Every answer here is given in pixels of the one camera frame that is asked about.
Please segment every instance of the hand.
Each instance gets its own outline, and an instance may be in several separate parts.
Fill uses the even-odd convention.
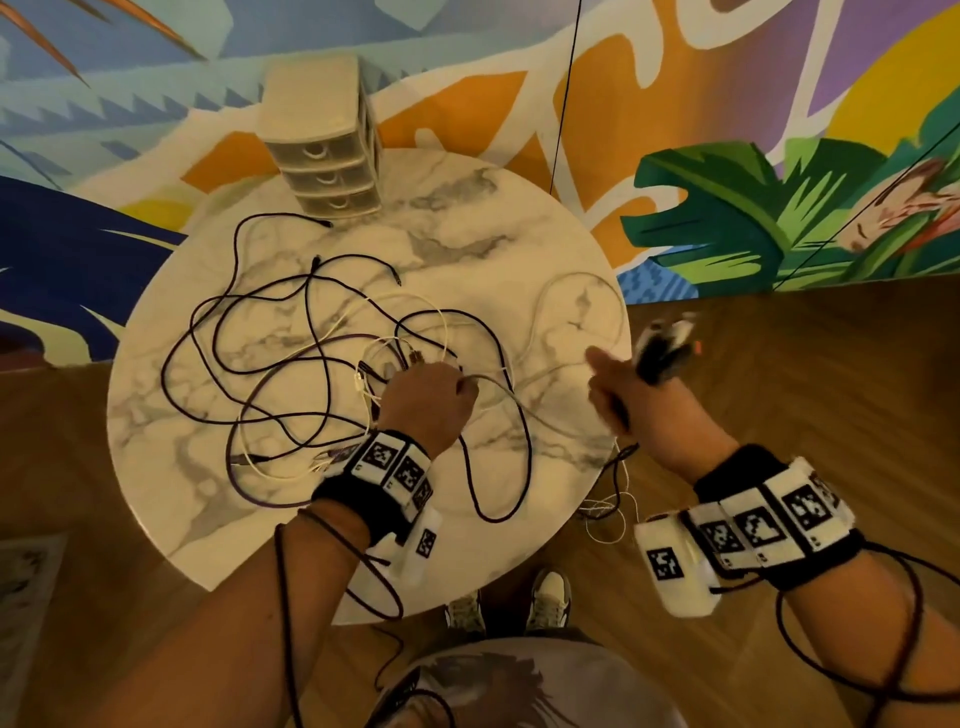
[[[587,364],[593,370],[589,400],[614,435],[640,443],[654,460],[691,485],[730,457],[736,440],[707,414],[679,379],[651,387],[629,361],[618,361],[590,347]],[[617,418],[611,397],[630,413],[630,429]]]
[[[412,437],[435,460],[460,437],[477,393],[476,380],[463,379],[449,364],[412,364],[384,390],[376,426]]]

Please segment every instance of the gray t-shirt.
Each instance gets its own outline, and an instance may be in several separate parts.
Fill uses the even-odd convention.
[[[544,637],[486,640],[430,655],[384,692],[384,728],[685,728],[677,707],[624,660],[596,644]]]

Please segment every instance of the drawer handle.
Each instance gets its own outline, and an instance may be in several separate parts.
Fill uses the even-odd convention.
[[[307,144],[303,153],[311,159],[326,159],[326,144]]]

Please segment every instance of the round marble table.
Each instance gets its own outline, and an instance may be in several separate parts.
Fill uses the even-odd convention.
[[[373,216],[332,230],[294,218],[264,218],[244,227],[234,291],[306,273],[315,255],[381,257],[396,266],[402,290],[483,319],[513,359],[522,400],[547,422],[578,433],[576,438],[563,436],[528,418],[535,454],[530,491],[516,515],[499,524],[483,522],[474,512],[460,449],[454,447],[436,461],[431,503],[444,515],[444,525],[423,581],[416,589],[400,591],[411,615],[493,581],[570,518],[612,444],[587,401],[589,370],[583,352],[598,345],[626,357],[630,333],[623,299],[599,246],[545,192],[512,172],[444,152],[388,150],[382,166],[384,207]],[[219,584],[270,538],[277,522],[290,520],[296,511],[258,508],[232,490],[224,456],[228,427],[198,424],[178,413],[160,389],[159,371],[194,306],[228,284],[237,223],[272,211],[300,211],[279,177],[207,218],[180,244],[140,297],[110,376],[109,445],[123,495],[156,547],[206,589]],[[381,266],[366,260],[337,261],[324,267],[324,274],[362,288],[374,299],[397,290]],[[334,284],[312,285],[316,329],[326,331],[335,313],[353,300]],[[534,320],[537,301],[540,314]],[[384,298],[382,305],[397,318],[428,307],[400,297]],[[454,323],[458,326],[449,330],[450,346],[464,370],[495,372],[499,365],[489,337],[476,326],[451,319]],[[417,319],[411,328],[442,335],[436,317]],[[199,331],[206,352],[211,330],[204,325]],[[349,315],[343,331],[385,336],[393,326],[365,305]],[[231,368],[250,369],[310,341],[299,295],[287,303],[239,305],[224,325],[218,347]],[[366,346],[364,340],[343,342],[327,353],[356,361]],[[219,370],[218,377],[241,399],[257,379]],[[332,367],[331,378],[333,410],[363,421],[365,404],[352,372]],[[238,405],[215,386],[189,345],[174,357],[168,382],[172,396],[192,412],[226,421],[237,416]],[[480,400],[464,436],[480,503],[485,513],[499,516],[510,510],[523,486],[526,446],[516,407],[494,385],[480,385]],[[323,409],[324,398],[323,365],[310,362],[287,367],[257,401],[275,412],[302,412]],[[315,428],[316,421],[300,423],[295,430],[306,437]],[[256,452],[289,447],[270,423],[250,425],[247,431]],[[324,435],[350,432],[349,425],[330,425]],[[312,454],[300,452],[270,463],[269,473],[302,473]],[[317,482],[314,474],[274,481],[249,467],[235,470],[242,471],[240,480],[248,490],[271,502],[307,498]],[[391,545],[381,546],[389,554]],[[351,586],[381,610],[393,612],[392,601],[365,569],[357,571]],[[337,623],[371,620],[349,597],[335,618]]]

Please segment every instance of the foot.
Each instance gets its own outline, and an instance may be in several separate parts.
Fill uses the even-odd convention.
[[[479,592],[470,592],[446,604],[444,617],[446,626],[450,629],[462,629],[471,634],[487,636],[487,624],[483,621]]]
[[[525,634],[566,627],[572,596],[570,582],[557,570],[541,569],[534,581]]]

